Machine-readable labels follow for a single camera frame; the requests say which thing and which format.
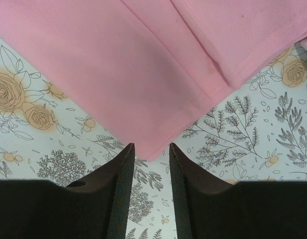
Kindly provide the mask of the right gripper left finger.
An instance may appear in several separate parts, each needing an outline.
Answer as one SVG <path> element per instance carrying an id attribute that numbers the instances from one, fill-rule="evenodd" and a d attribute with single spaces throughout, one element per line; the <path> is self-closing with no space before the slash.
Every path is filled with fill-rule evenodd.
<path id="1" fill-rule="evenodd" d="M 135 146 L 61 187 L 47 180 L 0 180 L 0 239 L 123 239 Z"/>

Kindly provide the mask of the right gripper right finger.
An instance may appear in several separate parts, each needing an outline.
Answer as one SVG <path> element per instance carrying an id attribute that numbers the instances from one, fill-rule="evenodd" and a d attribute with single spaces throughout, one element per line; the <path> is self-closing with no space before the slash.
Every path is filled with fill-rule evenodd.
<path id="1" fill-rule="evenodd" d="M 169 149 L 180 239 L 307 239 L 307 181 L 229 184 Z"/>

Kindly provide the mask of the pink t shirt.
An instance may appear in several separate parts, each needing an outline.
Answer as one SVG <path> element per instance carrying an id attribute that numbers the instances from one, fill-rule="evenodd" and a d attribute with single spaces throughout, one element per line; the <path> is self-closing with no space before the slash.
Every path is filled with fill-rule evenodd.
<path id="1" fill-rule="evenodd" d="M 147 161 L 305 37 L 307 0 L 0 0 L 0 38 Z"/>

